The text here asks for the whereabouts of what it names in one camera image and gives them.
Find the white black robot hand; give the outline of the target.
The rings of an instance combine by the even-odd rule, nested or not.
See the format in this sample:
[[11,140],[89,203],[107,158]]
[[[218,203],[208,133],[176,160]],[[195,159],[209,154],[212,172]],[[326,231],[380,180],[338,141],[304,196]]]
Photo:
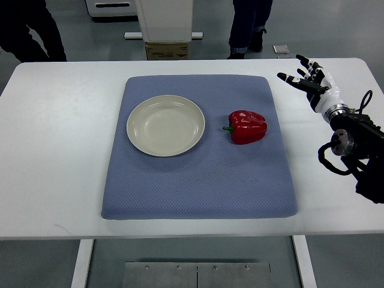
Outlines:
[[329,114],[329,110],[337,105],[344,105],[341,100],[340,89],[329,71],[324,69],[316,61],[302,55],[296,55],[305,70],[297,69],[300,77],[278,73],[277,77],[290,86],[303,91],[307,95],[310,107],[323,117]]

